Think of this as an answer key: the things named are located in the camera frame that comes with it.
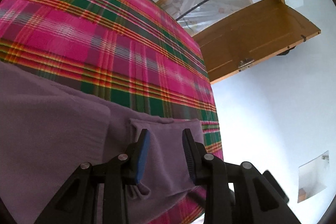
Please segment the brown wooden door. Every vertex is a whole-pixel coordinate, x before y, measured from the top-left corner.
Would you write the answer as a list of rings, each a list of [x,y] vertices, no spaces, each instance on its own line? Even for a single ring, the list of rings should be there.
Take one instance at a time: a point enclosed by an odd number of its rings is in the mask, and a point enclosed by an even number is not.
[[[321,30],[276,0],[262,0],[194,36],[212,84],[295,48]]]

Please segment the pink green plaid tablecloth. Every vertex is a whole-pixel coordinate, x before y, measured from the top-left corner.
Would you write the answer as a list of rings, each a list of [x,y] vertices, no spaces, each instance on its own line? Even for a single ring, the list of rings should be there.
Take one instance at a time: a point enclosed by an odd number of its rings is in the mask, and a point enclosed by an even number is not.
[[[198,44],[152,0],[2,0],[1,63],[139,113],[201,122],[222,155],[213,91]],[[149,223],[191,223],[194,186]]]

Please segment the purple fleece garment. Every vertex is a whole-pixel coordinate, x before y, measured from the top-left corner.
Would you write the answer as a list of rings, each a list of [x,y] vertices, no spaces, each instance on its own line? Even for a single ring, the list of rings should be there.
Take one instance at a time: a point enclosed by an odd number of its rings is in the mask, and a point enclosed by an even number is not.
[[[201,122],[133,111],[1,63],[1,199],[17,223],[33,223],[83,162],[123,153],[150,132],[143,178],[127,188],[131,223],[149,223],[194,187],[182,146],[189,129],[203,143]]]

